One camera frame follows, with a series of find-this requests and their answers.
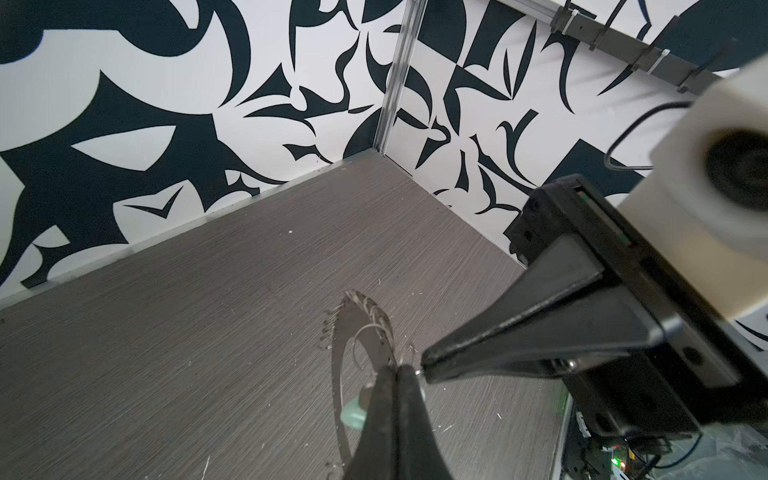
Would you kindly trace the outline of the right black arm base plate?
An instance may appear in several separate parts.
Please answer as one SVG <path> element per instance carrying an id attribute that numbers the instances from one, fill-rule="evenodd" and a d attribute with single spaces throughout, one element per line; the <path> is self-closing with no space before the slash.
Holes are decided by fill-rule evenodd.
<path id="1" fill-rule="evenodd" d="M 610 455 L 591 437 L 581 413 L 569 398 L 560 453 L 560 479 L 609 479 Z"/>

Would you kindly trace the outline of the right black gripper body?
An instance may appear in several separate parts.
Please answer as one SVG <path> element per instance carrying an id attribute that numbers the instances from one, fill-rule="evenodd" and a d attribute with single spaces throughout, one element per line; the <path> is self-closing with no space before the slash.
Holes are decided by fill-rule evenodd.
<path id="1" fill-rule="evenodd" d="M 527 269 L 560 236 L 578 235 L 617 280 L 635 293 L 658 290 L 683 319 L 661 346 L 563 377 L 598 433 L 661 437 L 766 419 L 765 373 L 720 329 L 714 308 L 584 177 L 537 189 L 506 233 Z"/>

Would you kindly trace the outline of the black wall hook rail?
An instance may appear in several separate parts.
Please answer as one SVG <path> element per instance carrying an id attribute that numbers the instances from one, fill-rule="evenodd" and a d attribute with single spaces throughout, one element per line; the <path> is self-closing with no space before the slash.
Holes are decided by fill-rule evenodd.
<path id="1" fill-rule="evenodd" d="M 739 69 L 746 34 L 731 1 L 560 1 L 551 31 L 622 63 L 614 88 L 646 74 L 701 95 Z"/>

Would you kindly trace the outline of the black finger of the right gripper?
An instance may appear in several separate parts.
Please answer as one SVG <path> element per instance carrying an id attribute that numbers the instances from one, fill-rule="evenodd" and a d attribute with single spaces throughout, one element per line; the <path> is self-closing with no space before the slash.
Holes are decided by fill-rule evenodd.
<path id="1" fill-rule="evenodd" d="M 427 348 L 431 383 L 485 376 L 554 379 L 667 343 L 683 319 L 658 290 L 635 293 L 583 239 L 560 236 L 487 309 Z"/>

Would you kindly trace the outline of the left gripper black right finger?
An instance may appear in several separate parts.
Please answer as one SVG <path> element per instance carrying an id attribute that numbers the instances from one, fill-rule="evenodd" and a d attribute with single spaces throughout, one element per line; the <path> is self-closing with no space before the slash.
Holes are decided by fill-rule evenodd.
<path id="1" fill-rule="evenodd" d="M 416 371 L 398 368 L 394 387 L 395 478 L 452 479 L 438 448 Z"/>

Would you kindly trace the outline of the mint green key tag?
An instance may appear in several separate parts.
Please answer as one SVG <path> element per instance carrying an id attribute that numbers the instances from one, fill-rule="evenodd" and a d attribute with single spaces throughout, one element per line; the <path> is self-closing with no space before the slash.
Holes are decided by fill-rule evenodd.
<path id="1" fill-rule="evenodd" d="M 404 412 L 404 407 L 399 407 L 397 404 L 398 394 L 396 388 L 385 387 L 383 392 L 379 392 L 372 382 L 366 383 L 360 392 L 348 402 L 344 400 L 344 387 L 342 384 L 336 385 L 334 398 L 341 402 L 341 406 L 336 407 L 336 415 L 346 427 L 362 431 L 370 406 L 379 397 L 392 400 L 392 418 L 394 421 L 397 421 L 401 413 Z"/>

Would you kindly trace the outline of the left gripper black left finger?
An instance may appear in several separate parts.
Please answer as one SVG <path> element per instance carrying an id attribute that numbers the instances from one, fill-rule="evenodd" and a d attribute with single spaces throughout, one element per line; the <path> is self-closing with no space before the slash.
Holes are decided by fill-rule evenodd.
<path id="1" fill-rule="evenodd" d="M 373 388 L 358 447 L 345 468 L 344 479 L 396 478 L 395 386 L 395 370 L 382 368 Z"/>

